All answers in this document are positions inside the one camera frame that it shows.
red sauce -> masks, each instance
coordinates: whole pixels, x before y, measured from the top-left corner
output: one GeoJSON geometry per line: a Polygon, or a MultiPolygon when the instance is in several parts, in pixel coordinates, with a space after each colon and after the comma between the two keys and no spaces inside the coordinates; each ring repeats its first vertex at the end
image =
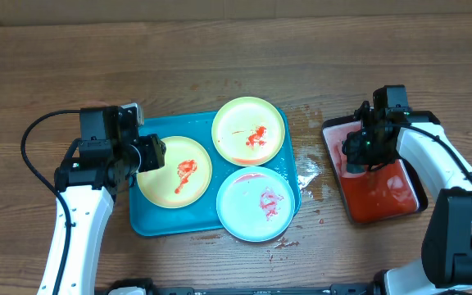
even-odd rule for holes
{"type": "Polygon", "coordinates": [[[284,197],[276,195],[272,188],[265,188],[265,192],[261,194],[260,208],[265,213],[265,216],[267,216],[267,221],[270,220],[271,216],[278,215],[276,206],[283,199],[284,197]]]}
{"type": "Polygon", "coordinates": [[[261,175],[259,173],[249,173],[247,175],[242,175],[240,176],[238,179],[236,179],[234,181],[235,184],[239,183],[239,182],[243,182],[243,181],[247,181],[247,180],[251,180],[251,179],[257,179],[257,178],[262,178],[262,177],[265,177],[264,175],[261,175]]]}
{"type": "Polygon", "coordinates": [[[183,161],[178,165],[178,176],[180,179],[179,187],[174,191],[175,193],[181,192],[181,189],[188,182],[188,177],[194,173],[197,169],[195,160],[183,161]]]}
{"type": "Polygon", "coordinates": [[[266,157],[262,157],[260,159],[250,159],[250,160],[233,157],[233,161],[236,161],[240,164],[245,164],[245,165],[255,165],[256,163],[259,163],[259,162],[263,161],[264,159],[266,159],[266,157]]]}
{"type": "Polygon", "coordinates": [[[254,134],[251,134],[251,136],[249,136],[245,144],[253,148],[255,144],[259,144],[260,146],[265,145],[266,141],[263,140],[263,136],[266,134],[266,131],[267,131],[267,128],[265,128],[264,126],[258,127],[258,129],[256,129],[256,132],[254,134]]]}
{"type": "Polygon", "coordinates": [[[347,138],[347,133],[357,131],[360,127],[360,122],[355,122],[324,131],[351,218],[358,223],[369,223],[415,212],[418,201],[401,160],[375,172],[347,172],[342,141],[347,138]]]}

water spill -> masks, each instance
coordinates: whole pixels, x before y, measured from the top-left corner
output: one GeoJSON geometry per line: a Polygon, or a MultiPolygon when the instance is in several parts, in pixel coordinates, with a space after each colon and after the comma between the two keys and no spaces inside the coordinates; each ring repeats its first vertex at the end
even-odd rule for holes
{"type": "Polygon", "coordinates": [[[324,199],[328,199],[329,197],[339,196],[339,192],[335,188],[331,188],[327,184],[322,184],[321,186],[321,196],[324,199]]]}
{"type": "Polygon", "coordinates": [[[236,243],[239,243],[239,240],[237,238],[234,238],[233,236],[231,235],[227,235],[226,236],[227,238],[230,238],[231,240],[234,240],[236,243]]]}
{"type": "Polygon", "coordinates": [[[298,151],[296,164],[298,167],[298,187],[302,194],[306,194],[310,199],[314,199],[314,195],[310,189],[307,189],[311,181],[318,175],[322,174],[323,169],[317,164],[321,161],[323,150],[320,146],[301,147],[298,151]]]}
{"type": "Polygon", "coordinates": [[[300,189],[304,189],[307,187],[307,185],[309,185],[309,183],[316,177],[318,176],[319,173],[317,172],[313,172],[311,173],[310,175],[308,176],[301,176],[299,175],[298,176],[298,187],[300,189]]]}
{"type": "Polygon", "coordinates": [[[321,128],[322,124],[324,124],[323,114],[320,114],[320,116],[318,116],[318,111],[315,111],[315,114],[312,115],[311,108],[307,105],[302,108],[302,111],[305,114],[305,117],[307,118],[307,125],[309,128],[321,128]]]}

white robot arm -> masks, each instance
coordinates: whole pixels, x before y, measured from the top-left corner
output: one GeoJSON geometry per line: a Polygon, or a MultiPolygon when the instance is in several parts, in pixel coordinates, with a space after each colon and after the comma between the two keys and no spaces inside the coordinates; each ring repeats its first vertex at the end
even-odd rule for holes
{"type": "MultiPolygon", "coordinates": [[[[449,145],[472,173],[472,167],[447,140],[441,125],[434,123],[412,123],[411,126],[422,129],[449,145]]],[[[472,184],[461,172],[447,151],[431,138],[411,129],[401,128],[397,140],[397,151],[402,159],[408,161],[416,170],[420,181],[431,192],[436,202],[442,189],[463,188],[472,191],[472,184]]],[[[448,289],[469,290],[472,285],[457,285],[450,288],[436,288],[424,272],[421,259],[385,274],[384,287],[387,295],[433,295],[448,289]]]]}
{"type": "Polygon", "coordinates": [[[373,97],[374,107],[364,102],[355,111],[362,129],[343,143],[347,169],[376,170],[401,158],[415,169],[436,206],[421,259],[375,276],[372,293],[433,295],[472,288],[472,167],[430,111],[408,107],[403,85],[385,86],[373,97]]]}
{"type": "Polygon", "coordinates": [[[165,144],[157,135],[139,136],[143,120],[143,110],[134,103],[56,111],[25,131],[21,140],[25,164],[57,196],[56,228],[38,294],[94,294],[99,250],[117,189],[133,174],[165,164],[165,144]],[[28,160],[25,143],[39,122],[66,113],[79,113],[81,138],[70,145],[56,169],[54,187],[28,160]],[[79,157],[74,158],[76,148],[79,157]]]}

light blue plate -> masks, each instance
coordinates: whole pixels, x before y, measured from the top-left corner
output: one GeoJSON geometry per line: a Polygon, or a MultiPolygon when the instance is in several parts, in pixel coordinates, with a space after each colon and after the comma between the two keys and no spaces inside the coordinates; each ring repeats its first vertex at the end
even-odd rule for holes
{"type": "Polygon", "coordinates": [[[264,167],[236,170],[221,184],[216,209],[234,237],[265,242],[287,229],[294,216],[294,193],[282,175],[264,167]]]}
{"type": "MultiPolygon", "coordinates": [[[[285,123],[285,140],[278,154],[266,162],[264,167],[278,172],[287,180],[295,198],[294,212],[301,204],[293,145],[288,132],[285,114],[278,109],[285,123]]],[[[158,134],[160,138],[185,136],[199,142],[209,153],[212,162],[212,178],[206,192],[196,202],[179,208],[165,209],[149,202],[136,184],[129,191],[130,224],[142,236],[179,234],[207,229],[222,229],[216,212],[216,196],[223,181],[240,166],[226,161],[214,148],[211,128],[216,111],[146,119],[139,129],[140,135],[158,134]]]]}

wood grain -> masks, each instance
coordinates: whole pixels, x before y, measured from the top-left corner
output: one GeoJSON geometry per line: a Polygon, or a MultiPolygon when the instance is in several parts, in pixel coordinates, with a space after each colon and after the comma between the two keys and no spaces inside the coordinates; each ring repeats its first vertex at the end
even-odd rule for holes
{"type": "MultiPolygon", "coordinates": [[[[121,194],[98,287],[129,277],[194,288],[325,286],[412,261],[433,206],[354,227],[320,134],[324,120],[351,114],[385,84],[405,84],[411,105],[432,111],[472,164],[472,14],[0,28],[0,294],[36,292],[54,227],[54,196],[20,158],[23,131],[49,111],[100,102],[140,102],[154,117],[265,98],[287,114],[298,174],[319,175],[284,233],[299,245],[281,249],[224,230],[141,238],[121,194]]],[[[79,122],[49,120],[28,150],[51,179],[79,122]]]]}

